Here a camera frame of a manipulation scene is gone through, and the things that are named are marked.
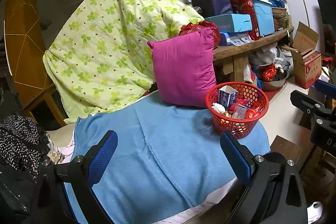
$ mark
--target blue plastic bag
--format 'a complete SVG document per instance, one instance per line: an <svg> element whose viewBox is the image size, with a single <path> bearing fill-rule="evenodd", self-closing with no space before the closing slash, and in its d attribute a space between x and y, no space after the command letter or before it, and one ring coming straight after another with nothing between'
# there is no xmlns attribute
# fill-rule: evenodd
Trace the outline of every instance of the blue plastic bag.
<svg viewBox="0 0 336 224"><path fill-rule="evenodd" d="M272 3L272 7L285 8L285 0L268 0Z"/></svg>

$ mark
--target crumpled tissue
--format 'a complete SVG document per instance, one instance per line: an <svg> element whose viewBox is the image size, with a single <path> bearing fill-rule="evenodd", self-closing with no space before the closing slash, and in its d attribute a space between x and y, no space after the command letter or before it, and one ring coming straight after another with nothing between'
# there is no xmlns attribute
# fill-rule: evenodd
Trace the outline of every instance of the crumpled tissue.
<svg viewBox="0 0 336 224"><path fill-rule="evenodd" d="M212 103L211 107L214 111L218 112L219 114L224 114L226 112L225 107L218 103Z"/></svg>

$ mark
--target wooden bench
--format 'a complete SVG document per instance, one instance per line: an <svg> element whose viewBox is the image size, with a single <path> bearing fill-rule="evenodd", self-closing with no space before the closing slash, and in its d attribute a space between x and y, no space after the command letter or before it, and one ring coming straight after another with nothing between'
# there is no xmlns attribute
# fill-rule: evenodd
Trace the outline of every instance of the wooden bench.
<svg viewBox="0 0 336 224"><path fill-rule="evenodd" d="M262 37L241 46L217 47L213 51L215 66L222 66L224 75L230 75L232 81L244 82L244 66L248 65L248 55L260 47L277 42L283 37L291 36L294 27L286 28L274 34Z"/></svg>

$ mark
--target red gift box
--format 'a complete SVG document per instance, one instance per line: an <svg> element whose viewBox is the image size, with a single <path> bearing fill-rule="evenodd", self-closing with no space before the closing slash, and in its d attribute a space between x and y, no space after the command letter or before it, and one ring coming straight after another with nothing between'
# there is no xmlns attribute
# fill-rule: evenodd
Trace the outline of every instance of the red gift box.
<svg viewBox="0 0 336 224"><path fill-rule="evenodd" d="M252 31L248 31L248 34L253 40L258 40L260 31L252 0L230 0L230 2L235 13L250 15Z"/></svg>

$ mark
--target black polka dot clothing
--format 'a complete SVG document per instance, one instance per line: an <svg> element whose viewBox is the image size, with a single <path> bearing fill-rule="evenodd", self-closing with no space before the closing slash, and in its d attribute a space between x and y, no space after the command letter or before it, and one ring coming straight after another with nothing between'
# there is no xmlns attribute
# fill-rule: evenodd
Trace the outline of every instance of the black polka dot clothing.
<svg viewBox="0 0 336 224"><path fill-rule="evenodd" d="M36 181L42 153L28 148L29 143L40 143L39 130L32 118L14 114L0 123L0 156L15 170L28 170Z"/></svg>

